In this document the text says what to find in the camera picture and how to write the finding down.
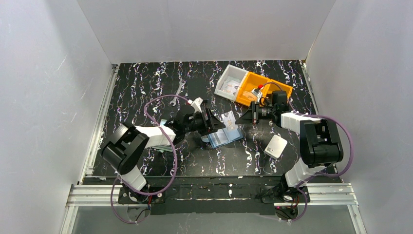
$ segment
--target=orange bin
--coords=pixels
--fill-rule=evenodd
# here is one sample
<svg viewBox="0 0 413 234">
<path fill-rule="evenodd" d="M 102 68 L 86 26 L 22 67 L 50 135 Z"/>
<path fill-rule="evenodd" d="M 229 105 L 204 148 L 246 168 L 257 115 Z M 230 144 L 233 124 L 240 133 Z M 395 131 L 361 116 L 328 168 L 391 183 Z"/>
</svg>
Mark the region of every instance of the orange bin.
<svg viewBox="0 0 413 234">
<path fill-rule="evenodd" d="M 240 88 L 238 89 L 237 97 L 235 101 L 241 103 L 243 105 L 249 106 L 252 101 L 256 101 L 257 97 L 251 93 L 251 91 L 258 87 L 260 84 L 264 84 L 267 82 L 274 82 L 277 83 L 283 91 L 287 92 L 287 97 L 290 98 L 291 93 L 293 92 L 293 87 L 283 84 L 281 82 L 275 81 L 273 79 L 269 79 L 267 77 L 260 76 L 258 74 L 248 72 L 245 77 L 245 80 L 241 84 Z M 272 93 L 272 91 L 280 90 L 280 88 L 275 84 L 268 84 L 261 89 L 263 93 L 263 98 L 267 96 L 267 94 Z"/>
</svg>

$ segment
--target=white wall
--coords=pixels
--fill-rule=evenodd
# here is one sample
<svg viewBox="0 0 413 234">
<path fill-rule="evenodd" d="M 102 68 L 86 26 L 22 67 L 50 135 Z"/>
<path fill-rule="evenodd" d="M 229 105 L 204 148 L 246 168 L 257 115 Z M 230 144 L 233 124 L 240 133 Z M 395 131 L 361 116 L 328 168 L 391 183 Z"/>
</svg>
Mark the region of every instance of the white wall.
<svg viewBox="0 0 413 234">
<path fill-rule="evenodd" d="M 76 0 L 0 4 L 0 233 L 56 234 L 111 64 Z"/>
<path fill-rule="evenodd" d="M 305 59 L 335 0 L 78 0 L 112 63 Z"/>
<path fill-rule="evenodd" d="M 320 113 L 355 140 L 344 179 L 368 233 L 412 232 L 412 55 L 412 1 L 337 0 L 307 60 Z"/>
</svg>

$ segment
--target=small white container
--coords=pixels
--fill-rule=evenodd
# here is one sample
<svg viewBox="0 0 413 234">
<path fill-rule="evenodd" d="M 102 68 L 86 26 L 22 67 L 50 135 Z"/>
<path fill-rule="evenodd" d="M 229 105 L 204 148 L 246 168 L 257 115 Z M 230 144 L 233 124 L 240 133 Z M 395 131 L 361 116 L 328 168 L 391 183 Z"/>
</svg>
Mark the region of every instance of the small white container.
<svg viewBox="0 0 413 234">
<path fill-rule="evenodd" d="M 228 65 L 222 73 L 215 87 L 215 94 L 235 101 L 241 84 L 244 82 L 248 71 Z"/>
</svg>

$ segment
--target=black marble table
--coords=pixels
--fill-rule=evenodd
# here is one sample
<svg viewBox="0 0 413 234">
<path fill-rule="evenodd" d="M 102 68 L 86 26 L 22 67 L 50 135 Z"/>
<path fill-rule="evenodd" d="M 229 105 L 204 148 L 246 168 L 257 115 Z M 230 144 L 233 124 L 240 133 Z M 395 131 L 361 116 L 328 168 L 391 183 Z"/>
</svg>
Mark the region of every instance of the black marble table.
<svg viewBox="0 0 413 234">
<path fill-rule="evenodd" d="M 247 109 L 246 106 L 214 95 L 215 84 L 228 64 L 293 86 L 290 98 L 292 105 L 301 113 L 315 113 L 298 60 L 122 63 L 101 142 L 123 121 L 139 126 L 153 126 L 144 116 L 144 105 L 161 95 L 174 94 L 180 79 L 187 81 L 180 95 L 190 99 L 208 99 L 210 108 L 216 115 L 232 110 L 235 117 L 241 116 Z M 177 105 L 171 107 L 170 101 L 171 98 L 157 101 L 148 108 L 149 114 L 158 121 L 173 116 L 183 102 L 178 100 Z M 298 160 L 300 146 L 296 133 L 278 128 L 266 120 L 256 126 L 240 127 L 244 138 L 218 149 L 211 149 L 207 143 L 202 142 L 198 133 L 188 134 L 176 146 L 179 161 L 177 176 L 280 176 Z M 288 141 L 278 159 L 264 154 L 264 149 L 274 134 Z M 154 149 L 147 149 L 138 166 L 143 175 L 168 176 L 171 175 L 172 163 L 172 153 L 161 154 Z M 114 169 L 98 155 L 93 175 L 114 176 Z"/>
</svg>

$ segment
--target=metal wrench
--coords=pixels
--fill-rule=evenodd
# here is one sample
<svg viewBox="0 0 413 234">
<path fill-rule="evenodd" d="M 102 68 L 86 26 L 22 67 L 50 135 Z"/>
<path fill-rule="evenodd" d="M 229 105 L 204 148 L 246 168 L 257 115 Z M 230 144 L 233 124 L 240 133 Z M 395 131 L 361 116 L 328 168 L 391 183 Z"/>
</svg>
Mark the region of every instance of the metal wrench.
<svg viewBox="0 0 413 234">
<path fill-rule="evenodd" d="M 185 85 L 186 81 L 184 81 L 183 79 L 179 81 L 179 87 L 178 87 L 178 91 L 176 91 L 175 95 L 178 95 L 181 92 L 182 87 Z M 178 97 L 174 97 L 172 99 L 172 101 L 170 101 L 170 105 L 175 106 L 176 105 L 176 100 L 178 99 Z"/>
</svg>

